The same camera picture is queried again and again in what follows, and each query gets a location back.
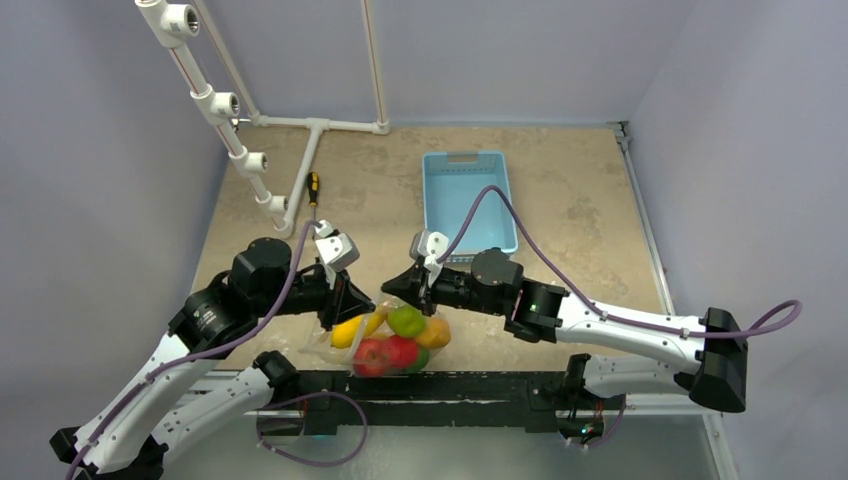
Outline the yellow mango fruit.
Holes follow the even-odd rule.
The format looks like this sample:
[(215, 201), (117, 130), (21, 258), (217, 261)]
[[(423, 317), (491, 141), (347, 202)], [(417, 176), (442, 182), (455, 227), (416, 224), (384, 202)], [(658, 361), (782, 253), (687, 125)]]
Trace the yellow mango fruit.
[(337, 324), (331, 331), (330, 345), (335, 349), (347, 349), (354, 344), (359, 333), (365, 338), (386, 338), (380, 330), (387, 318), (385, 311), (358, 315), (343, 323)]

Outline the green pear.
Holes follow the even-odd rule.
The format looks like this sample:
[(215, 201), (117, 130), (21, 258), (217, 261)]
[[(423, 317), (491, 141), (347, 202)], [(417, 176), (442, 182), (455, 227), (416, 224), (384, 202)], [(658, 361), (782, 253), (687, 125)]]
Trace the green pear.
[(386, 323), (396, 335), (413, 338), (425, 330), (427, 319), (413, 306), (404, 305), (391, 310)]

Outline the clear zip top bag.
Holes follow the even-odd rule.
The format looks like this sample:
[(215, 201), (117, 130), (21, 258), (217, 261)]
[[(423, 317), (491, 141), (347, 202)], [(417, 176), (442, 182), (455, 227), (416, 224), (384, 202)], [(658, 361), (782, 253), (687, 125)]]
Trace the clear zip top bag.
[(452, 340), (440, 314), (425, 315), (399, 299), (325, 330), (317, 326), (300, 351), (363, 378), (411, 375), (430, 363)]

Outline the orange mango fruit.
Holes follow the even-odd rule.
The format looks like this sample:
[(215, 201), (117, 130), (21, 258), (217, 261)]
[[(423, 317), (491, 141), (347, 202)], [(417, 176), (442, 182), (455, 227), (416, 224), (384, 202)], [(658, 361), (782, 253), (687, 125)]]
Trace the orange mango fruit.
[(436, 350), (448, 345), (452, 339), (449, 323), (439, 317), (429, 317), (425, 328), (414, 337), (416, 343), (426, 349)]

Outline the red apple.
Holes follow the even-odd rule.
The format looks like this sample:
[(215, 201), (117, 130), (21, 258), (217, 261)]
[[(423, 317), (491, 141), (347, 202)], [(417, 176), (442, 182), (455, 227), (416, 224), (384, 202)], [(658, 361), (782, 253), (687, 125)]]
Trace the red apple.
[(375, 378), (389, 372), (390, 367), (385, 359), (382, 342), (383, 338), (363, 339), (352, 358), (352, 370), (356, 376)]

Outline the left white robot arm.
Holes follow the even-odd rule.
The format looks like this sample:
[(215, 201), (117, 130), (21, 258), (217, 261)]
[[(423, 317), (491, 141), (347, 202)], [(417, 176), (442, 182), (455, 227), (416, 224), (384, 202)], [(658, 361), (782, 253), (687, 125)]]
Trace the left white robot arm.
[(318, 256), (300, 266), (301, 246), (252, 241), (230, 269), (190, 295), (146, 363), (88, 423), (50, 440), (70, 479), (158, 479), (190, 445), (257, 409), (304, 406), (323, 395), (280, 352), (259, 354), (223, 386), (189, 404), (185, 393), (238, 346), (280, 315), (313, 313), (333, 327), (373, 310), (348, 267), (359, 252), (336, 229), (316, 237)]

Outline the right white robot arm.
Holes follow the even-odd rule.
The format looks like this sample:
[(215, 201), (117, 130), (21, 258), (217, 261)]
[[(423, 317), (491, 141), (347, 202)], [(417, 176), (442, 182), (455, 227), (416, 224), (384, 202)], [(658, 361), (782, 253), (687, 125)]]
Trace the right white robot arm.
[(523, 266), (498, 248), (477, 254), (467, 271), (444, 267), (433, 273), (418, 258), (381, 290), (424, 314), (447, 306), (501, 316), (507, 332), (530, 343), (590, 344), (625, 352), (623, 359), (570, 359), (561, 392), (576, 407), (597, 397), (670, 393), (719, 412), (746, 408), (748, 343), (726, 310), (663, 316), (586, 305), (574, 292), (526, 277)]

